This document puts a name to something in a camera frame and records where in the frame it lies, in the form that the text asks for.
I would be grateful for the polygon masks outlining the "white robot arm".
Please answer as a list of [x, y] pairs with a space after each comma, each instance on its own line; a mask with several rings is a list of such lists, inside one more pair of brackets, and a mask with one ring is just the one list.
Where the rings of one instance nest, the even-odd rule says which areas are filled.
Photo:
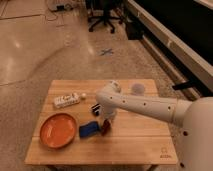
[[97, 91], [96, 101], [106, 118], [123, 109], [181, 127], [183, 171], [213, 171], [213, 97], [189, 101], [128, 95], [110, 81]]

